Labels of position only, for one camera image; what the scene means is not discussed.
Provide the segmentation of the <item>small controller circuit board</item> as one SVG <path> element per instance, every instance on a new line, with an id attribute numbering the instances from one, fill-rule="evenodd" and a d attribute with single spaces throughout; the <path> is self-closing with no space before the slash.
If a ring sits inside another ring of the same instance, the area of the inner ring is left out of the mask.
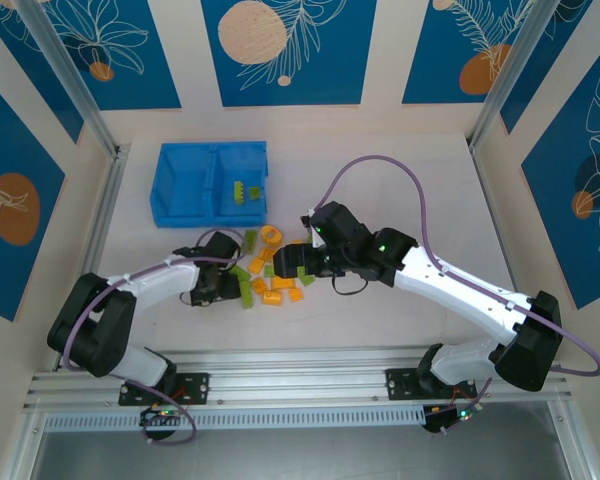
<path id="1" fill-rule="evenodd" d="M 475 414 L 482 410 L 480 404 L 457 406 L 426 406 L 424 408 L 425 424 L 423 428 L 433 434 L 447 432 L 462 422 L 470 420 Z"/>
<path id="2" fill-rule="evenodd" d="M 178 427 L 181 423 L 181 413 L 173 407 L 148 407 L 141 411 L 139 425 L 149 427 Z"/>

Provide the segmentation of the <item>aluminium side rail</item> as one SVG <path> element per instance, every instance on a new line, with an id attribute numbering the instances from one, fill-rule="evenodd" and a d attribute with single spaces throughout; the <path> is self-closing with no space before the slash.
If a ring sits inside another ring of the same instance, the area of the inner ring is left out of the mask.
<path id="1" fill-rule="evenodd" d="M 503 231 L 501 228 L 501 224 L 499 222 L 499 218 L 496 212 L 496 208 L 495 208 L 495 203 L 493 200 L 493 196 L 492 196 L 492 192 L 489 188 L 489 184 L 487 181 L 487 177 L 486 174 L 484 172 L 484 169 L 481 165 L 480 162 L 480 158 L 479 155 L 477 153 L 477 150 L 475 147 L 470 146 L 469 147 L 469 153 L 471 155 L 475 170 L 476 170 L 476 174 L 478 176 L 479 179 L 479 183 L 483 192 L 483 196 L 485 198 L 486 201 L 486 205 L 489 211 L 489 215 L 491 218 L 491 221 L 493 223 L 494 229 L 495 229 L 495 233 L 496 233 L 496 237 L 499 243 L 499 247 L 502 253 L 502 256 L 504 258 L 504 262 L 507 268 L 507 272 L 508 272 L 508 276 L 509 279 L 511 281 L 511 284 L 513 287 L 517 287 L 518 286 L 518 282 L 516 280 L 513 268 L 512 268 L 512 264 L 510 262 L 509 259 L 509 255 L 508 255 L 508 251 L 507 251 L 507 245 L 503 236 Z"/>
<path id="2" fill-rule="evenodd" d="M 131 146 L 122 145 L 111 163 L 87 241 L 84 260 L 76 280 L 84 274 L 97 272 L 111 225 Z"/>

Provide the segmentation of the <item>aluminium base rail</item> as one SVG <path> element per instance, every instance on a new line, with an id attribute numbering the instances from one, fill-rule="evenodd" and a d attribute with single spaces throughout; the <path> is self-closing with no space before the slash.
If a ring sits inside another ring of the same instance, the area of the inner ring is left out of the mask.
<path id="1" fill-rule="evenodd" d="M 385 372 L 414 367 L 419 347 L 307 350 L 168 351 L 181 372 L 210 376 L 212 409 L 386 405 Z M 26 412 L 112 411 L 121 383 L 59 369 L 37 372 Z"/>

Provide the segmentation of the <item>aluminium frame post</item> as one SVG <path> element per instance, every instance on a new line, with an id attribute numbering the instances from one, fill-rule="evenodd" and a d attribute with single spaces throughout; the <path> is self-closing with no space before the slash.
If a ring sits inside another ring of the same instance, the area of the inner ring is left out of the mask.
<path id="1" fill-rule="evenodd" d="M 500 73 L 486 96 L 476 122 L 467 138 L 469 152 L 474 155 L 486 138 L 504 102 L 510 95 L 522 70 L 527 64 L 546 25 L 560 0 L 535 0 L 529 16 L 521 25 L 519 34 L 506 57 Z"/>
<path id="2" fill-rule="evenodd" d="M 105 152 L 105 157 L 115 163 L 120 145 L 41 4 L 36 0 L 13 0 L 13 3 L 63 89 Z"/>

